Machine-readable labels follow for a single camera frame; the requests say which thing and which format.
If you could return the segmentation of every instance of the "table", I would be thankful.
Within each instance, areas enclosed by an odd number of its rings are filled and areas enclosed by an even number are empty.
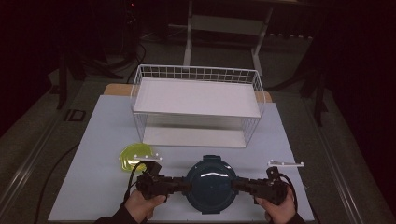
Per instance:
[[[113,215],[122,201],[129,173],[120,168],[124,147],[138,142],[129,107],[131,85],[111,84],[100,96],[63,186],[49,215],[49,221],[90,221]],[[155,147],[163,157],[161,175],[185,176],[203,155],[220,155],[247,178],[266,177],[266,163],[294,161],[289,142],[274,103],[268,103],[264,116],[246,148]],[[313,220],[304,185],[297,168],[280,168],[296,188],[299,214]],[[219,215],[201,215],[180,193],[173,194],[165,206],[156,208],[153,222],[263,222],[262,209],[251,196],[240,192]]]

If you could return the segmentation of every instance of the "blue pot lid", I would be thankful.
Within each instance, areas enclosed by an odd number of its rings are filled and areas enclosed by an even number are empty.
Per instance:
[[[232,180],[235,179],[235,171],[220,156],[204,156],[187,174],[185,180],[191,183],[192,188],[186,197],[202,214],[219,214],[238,194],[232,188]]]

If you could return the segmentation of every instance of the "wire shelf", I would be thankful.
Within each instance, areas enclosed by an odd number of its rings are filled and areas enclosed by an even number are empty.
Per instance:
[[[182,80],[194,80],[202,82],[220,82],[220,83],[235,83],[235,84],[245,84],[251,85],[254,90],[255,100],[257,102],[258,110],[260,111],[259,118],[238,118],[240,119],[241,132],[243,133],[243,138],[245,141],[244,147],[248,145],[251,136],[253,135],[257,124],[262,117],[265,108],[265,94],[262,87],[262,82],[260,74],[256,70],[249,69],[237,69],[237,68],[221,68],[221,67],[203,67],[203,66],[177,66],[177,65],[154,65],[154,64],[140,64],[136,70],[134,77],[134,85],[131,91],[131,109],[134,115],[134,120],[136,124],[136,129],[138,130],[140,140],[145,141],[145,130],[148,125],[150,125],[150,116],[155,116],[158,118],[163,118],[161,121],[162,125],[172,125],[171,122],[166,122],[165,120],[173,120],[175,126],[182,125],[182,120],[191,119],[194,120],[213,120],[217,119],[218,123],[227,122],[229,123],[230,118],[222,118],[221,116],[192,116],[183,114],[172,114],[172,115],[161,115],[161,114],[150,114],[141,113],[134,110],[136,100],[139,96],[140,87],[144,77],[149,78],[172,78],[172,79],[182,79]],[[202,126],[202,122],[193,121],[192,123]]]

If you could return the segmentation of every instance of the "yellow object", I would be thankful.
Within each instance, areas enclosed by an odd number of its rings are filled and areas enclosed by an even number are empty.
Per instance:
[[[151,146],[144,143],[135,143],[128,145],[120,154],[121,169],[123,171],[132,171],[134,166],[140,162],[140,160],[135,160],[134,156],[145,157],[152,156]],[[136,171],[144,171],[146,166],[144,164],[139,165]]]

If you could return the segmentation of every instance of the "hand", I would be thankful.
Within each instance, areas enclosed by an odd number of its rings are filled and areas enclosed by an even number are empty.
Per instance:
[[[293,193],[290,187],[288,187],[288,194],[286,195],[285,201],[280,205],[274,205],[262,198],[256,198],[256,202],[265,209],[275,224],[287,223],[296,214]]]
[[[165,201],[166,197],[163,195],[156,196],[152,199],[146,200],[142,193],[135,189],[129,199],[125,203],[125,208],[137,223],[141,223],[145,217],[152,218],[154,208]]]

